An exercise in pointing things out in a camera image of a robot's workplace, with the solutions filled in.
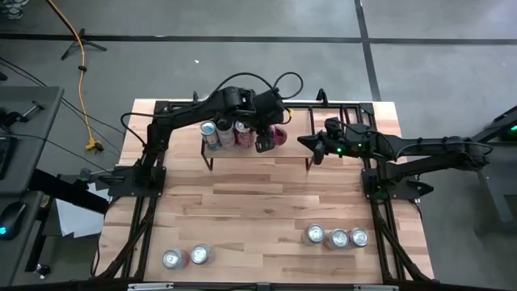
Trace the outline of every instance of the butcher block tabletop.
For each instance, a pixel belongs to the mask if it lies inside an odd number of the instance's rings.
[[[136,99],[133,112],[153,113],[155,99]],[[374,102],[377,128],[401,135],[394,103]],[[295,109],[293,124],[308,119],[307,109]],[[314,109],[316,131],[338,109]],[[149,117],[132,116],[129,127],[143,138]],[[301,124],[301,128],[310,127]],[[286,146],[297,146],[300,129],[288,131]],[[373,231],[372,210],[364,198],[357,158],[325,156],[320,166],[305,169],[306,154],[297,148],[291,157],[215,158],[210,171],[200,155],[200,125],[175,130],[166,152],[166,183],[158,201],[146,281],[276,282],[276,283],[381,283],[379,257]],[[141,156],[141,143],[127,134],[120,165],[130,166]],[[135,198],[123,197],[109,210],[100,238],[102,272],[128,239]],[[398,237],[422,272],[433,277],[422,222],[408,201],[394,200]],[[322,245],[301,242],[303,229],[317,223],[326,230],[362,227],[369,234],[364,248],[329,251]],[[210,264],[189,264],[167,270],[162,256],[171,248],[190,252],[198,243],[212,247]],[[392,275],[393,252],[386,242]],[[133,266],[139,259],[135,248]]]

